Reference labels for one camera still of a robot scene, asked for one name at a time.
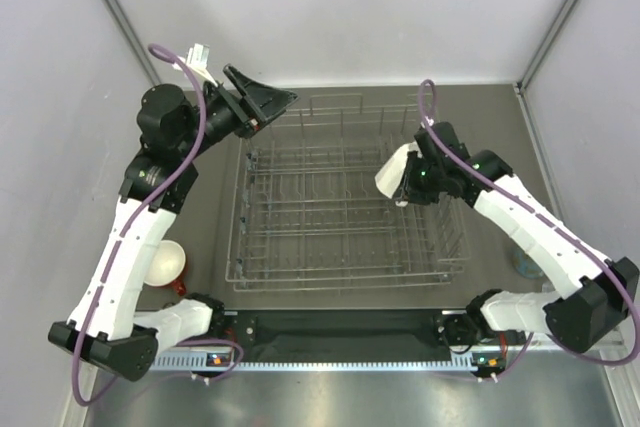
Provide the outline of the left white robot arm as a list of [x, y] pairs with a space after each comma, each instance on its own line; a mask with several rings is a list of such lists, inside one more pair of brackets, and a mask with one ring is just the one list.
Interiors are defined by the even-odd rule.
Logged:
[[86, 362], [137, 381], [158, 354], [192, 337], [214, 344], [225, 335], [223, 305], [207, 295], [136, 313], [161, 241], [198, 177], [194, 159], [231, 134], [252, 138], [298, 99], [232, 65], [223, 72], [234, 89], [206, 80], [198, 86], [197, 106], [174, 84], [156, 85], [141, 98], [140, 149], [125, 170], [107, 243], [80, 302], [48, 333], [50, 343], [71, 354], [74, 375]]

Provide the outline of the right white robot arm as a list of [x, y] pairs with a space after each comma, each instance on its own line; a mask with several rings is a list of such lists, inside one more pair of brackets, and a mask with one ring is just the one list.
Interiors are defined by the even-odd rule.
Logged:
[[527, 190], [495, 152], [470, 154], [453, 126], [422, 126], [375, 176], [378, 190], [399, 207], [431, 205], [448, 196], [495, 224], [542, 270], [549, 292], [489, 289], [466, 307], [466, 329], [478, 343], [504, 331], [543, 334], [577, 356], [626, 319], [639, 269], [627, 257], [612, 260], [581, 241]]

